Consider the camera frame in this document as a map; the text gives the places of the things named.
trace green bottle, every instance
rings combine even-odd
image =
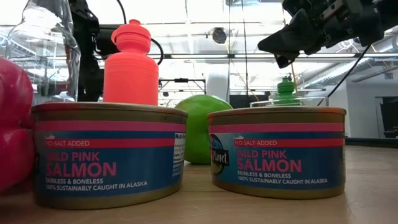
[[[296,99],[293,95],[295,90],[295,83],[292,82],[288,77],[282,79],[282,82],[278,84],[278,97],[274,102],[274,105],[279,106],[301,106],[300,100]]]

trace can lid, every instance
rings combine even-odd
[[[337,114],[346,115],[346,110],[344,109],[325,107],[325,106],[269,106],[263,108],[243,108],[243,109],[218,111],[208,114],[207,118],[241,115],[241,114],[258,114],[258,113],[313,113],[313,112],[337,113]]]
[[[32,112],[36,113],[39,111],[49,110],[128,110],[128,111],[150,111],[158,113],[177,114],[184,117],[188,117],[185,111],[164,108],[161,106],[150,106],[150,105],[137,105],[127,103],[44,103],[36,105],[32,108]]]

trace clear plastic bottle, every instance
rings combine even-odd
[[[6,58],[28,74],[33,105],[76,101],[80,49],[68,0],[29,0],[22,22],[8,35]]]

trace table surface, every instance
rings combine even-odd
[[[228,192],[208,166],[185,166],[183,187],[154,202],[106,210],[55,210],[31,194],[0,197],[0,223],[398,223],[398,149],[346,148],[346,190],[321,200],[277,200]]]

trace salmon can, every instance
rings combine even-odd
[[[345,114],[340,108],[309,106],[210,113],[213,183],[270,198],[343,193]]]
[[[186,112],[116,103],[46,103],[32,111],[37,204],[121,207],[181,187]]]

